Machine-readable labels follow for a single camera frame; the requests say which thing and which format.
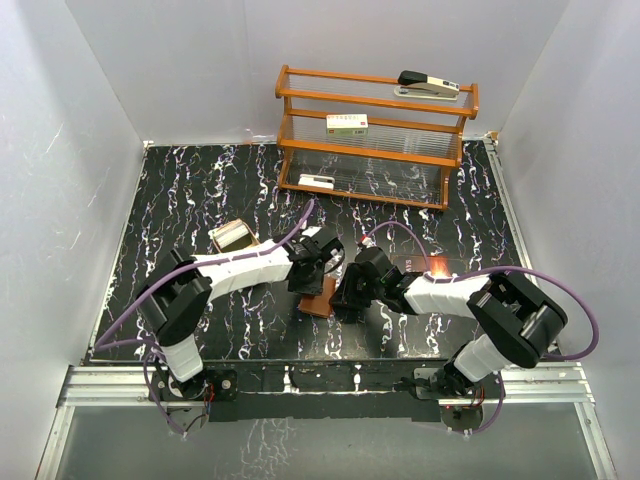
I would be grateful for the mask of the brown leather card holder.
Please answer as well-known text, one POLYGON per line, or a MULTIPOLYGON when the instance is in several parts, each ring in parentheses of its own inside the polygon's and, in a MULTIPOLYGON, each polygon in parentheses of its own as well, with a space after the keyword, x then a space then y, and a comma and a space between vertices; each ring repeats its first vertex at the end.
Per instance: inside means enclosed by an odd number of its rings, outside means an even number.
POLYGON ((325 276, 322 293, 317 296, 303 295, 298 304, 298 309, 305 314, 329 318, 333 311, 330 300, 335 290, 336 279, 331 276, 325 276))

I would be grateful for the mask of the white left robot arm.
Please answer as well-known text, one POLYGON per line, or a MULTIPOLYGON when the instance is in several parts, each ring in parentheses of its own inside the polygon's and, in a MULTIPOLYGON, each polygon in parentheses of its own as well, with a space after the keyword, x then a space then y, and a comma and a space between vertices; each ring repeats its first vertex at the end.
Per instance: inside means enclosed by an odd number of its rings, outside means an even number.
POLYGON ((204 392, 207 376, 195 330, 208 304, 237 290, 279 282, 285 282, 290 292, 319 296, 328 274, 326 265, 343 257, 337 235, 318 226, 234 252, 197 257, 171 250, 137 295, 143 300, 138 309, 170 372, 165 384, 184 399, 204 392))

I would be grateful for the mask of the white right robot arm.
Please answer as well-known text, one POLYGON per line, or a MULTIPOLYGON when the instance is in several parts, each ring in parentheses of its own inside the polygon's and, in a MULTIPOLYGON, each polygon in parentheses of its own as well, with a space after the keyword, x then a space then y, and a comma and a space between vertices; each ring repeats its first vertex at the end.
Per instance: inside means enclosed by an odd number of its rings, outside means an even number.
POLYGON ((401 271, 380 248, 366 247, 348 264, 330 304, 361 311, 374 301, 399 314, 473 318, 483 331, 430 376, 402 378, 398 388, 413 396, 466 397, 491 373, 510 365, 531 369, 568 322, 565 311, 521 272, 433 278, 401 271))

